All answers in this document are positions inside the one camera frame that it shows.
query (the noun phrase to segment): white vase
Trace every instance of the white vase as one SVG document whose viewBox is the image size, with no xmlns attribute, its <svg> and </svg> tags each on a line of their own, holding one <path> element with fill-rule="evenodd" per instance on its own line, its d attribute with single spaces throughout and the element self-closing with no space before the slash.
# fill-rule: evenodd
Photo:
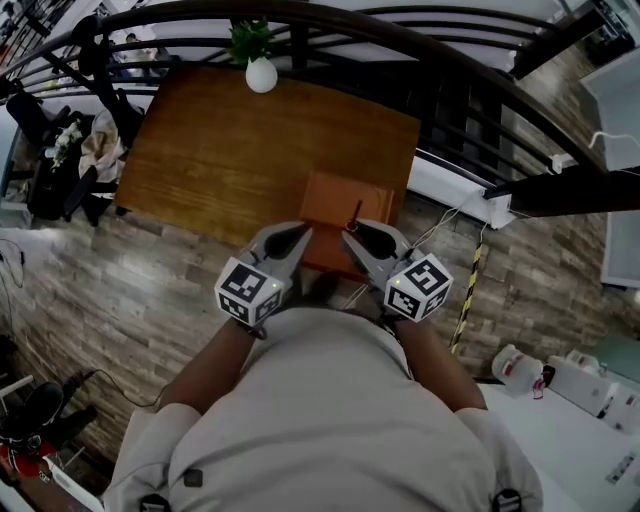
<svg viewBox="0 0 640 512">
<path fill-rule="evenodd" d="M 278 71 L 265 57 L 249 61 L 245 77 L 249 88 L 259 93 L 269 92 L 278 83 Z"/>
</svg>

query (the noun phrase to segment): wooden table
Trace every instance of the wooden table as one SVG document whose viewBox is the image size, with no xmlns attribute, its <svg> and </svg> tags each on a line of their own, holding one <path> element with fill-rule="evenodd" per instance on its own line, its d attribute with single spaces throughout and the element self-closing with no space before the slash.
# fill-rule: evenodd
<svg viewBox="0 0 640 512">
<path fill-rule="evenodd" d="M 417 119 L 332 89 L 281 78 L 256 94 L 240 71 L 175 70 L 115 202 L 244 246 L 260 228 L 298 218 L 307 175 L 321 171 L 393 189 L 395 222 L 418 131 Z"/>
</svg>

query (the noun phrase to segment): white bottle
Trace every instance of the white bottle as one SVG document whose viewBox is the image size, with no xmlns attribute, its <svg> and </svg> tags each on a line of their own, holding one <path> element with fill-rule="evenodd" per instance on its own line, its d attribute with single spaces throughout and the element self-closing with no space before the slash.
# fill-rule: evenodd
<svg viewBox="0 0 640 512">
<path fill-rule="evenodd" d="M 533 394 L 534 387 L 542 379 L 544 365 L 509 344 L 491 363 L 491 372 L 513 396 Z"/>
</svg>

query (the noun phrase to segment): floor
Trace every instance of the floor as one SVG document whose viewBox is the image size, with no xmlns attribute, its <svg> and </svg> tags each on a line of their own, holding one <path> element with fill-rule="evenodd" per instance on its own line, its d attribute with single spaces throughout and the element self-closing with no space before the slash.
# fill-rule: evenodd
<svg viewBox="0 0 640 512">
<path fill-rule="evenodd" d="M 407 197 L 398 226 L 414 240 L 443 210 Z M 524 219 L 499 232 L 484 231 L 460 349 L 471 372 L 487 375 L 492 357 L 507 343 L 544 359 L 588 349 L 609 331 L 640 336 L 634 293 L 599 283 L 605 221 L 605 215 Z M 455 278 L 449 299 L 432 318 L 444 340 L 466 295 L 481 228 L 457 216 L 426 246 Z M 78 214 L 69 224 L 38 222 L 31 231 L 0 235 L 17 241 L 26 254 L 24 287 L 7 280 L 20 373 L 61 380 L 82 368 L 102 368 L 132 400 L 149 403 L 224 321 L 213 285 L 233 248 L 211 238 L 134 214 L 117 217 L 112 210 L 97 229 Z M 18 270 L 15 249 L 0 242 L 0 250 Z M 6 316 L 1 321 L 6 329 Z M 89 381 L 72 406 L 89 403 L 99 419 L 82 440 L 114 461 L 133 405 L 103 376 Z"/>
</svg>

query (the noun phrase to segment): hazard tape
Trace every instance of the hazard tape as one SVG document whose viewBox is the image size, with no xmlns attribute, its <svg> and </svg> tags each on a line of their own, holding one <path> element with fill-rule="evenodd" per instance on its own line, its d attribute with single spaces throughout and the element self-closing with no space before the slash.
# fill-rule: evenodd
<svg viewBox="0 0 640 512">
<path fill-rule="evenodd" d="M 480 232 L 480 239 L 478 240 L 478 246 L 476 247 L 476 254 L 473 258 L 473 267 L 471 268 L 471 277 L 469 277 L 469 288 L 467 289 L 467 298 L 462 306 L 462 312 L 460 313 L 460 319 L 458 320 L 458 326 L 451 338 L 451 353 L 455 354 L 458 349 L 458 343 L 460 342 L 460 336 L 462 335 L 464 328 L 467 326 L 467 316 L 469 315 L 469 309 L 471 309 L 471 300 L 473 299 L 473 289 L 478 279 L 478 269 L 480 267 L 480 256 L 482 255 L 482 232 Z"/>
</svg>

